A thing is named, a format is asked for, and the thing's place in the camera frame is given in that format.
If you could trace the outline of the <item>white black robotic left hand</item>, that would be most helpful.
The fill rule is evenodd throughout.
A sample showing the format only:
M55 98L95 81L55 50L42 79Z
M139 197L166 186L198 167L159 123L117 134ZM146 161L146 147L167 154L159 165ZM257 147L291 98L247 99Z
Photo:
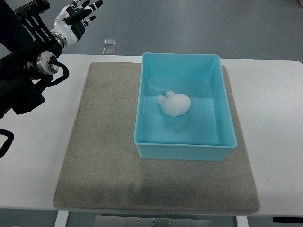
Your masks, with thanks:
M54 21L51 34L63 48L77 43L86 31L87 26L96 19L92 15L100 6L102 0L91 3L89 0L74 0L65 6Z

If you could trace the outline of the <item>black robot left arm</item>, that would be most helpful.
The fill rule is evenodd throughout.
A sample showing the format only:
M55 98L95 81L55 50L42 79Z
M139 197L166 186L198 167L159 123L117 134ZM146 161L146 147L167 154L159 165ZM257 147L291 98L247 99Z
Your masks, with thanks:
M0 43L11 53L0 61L0 116L32 111L42 104L47 87L69 76L68 68L58 62L62 53L59 41L40 18L50 8L46 0L33 0L16 10L0 2Z

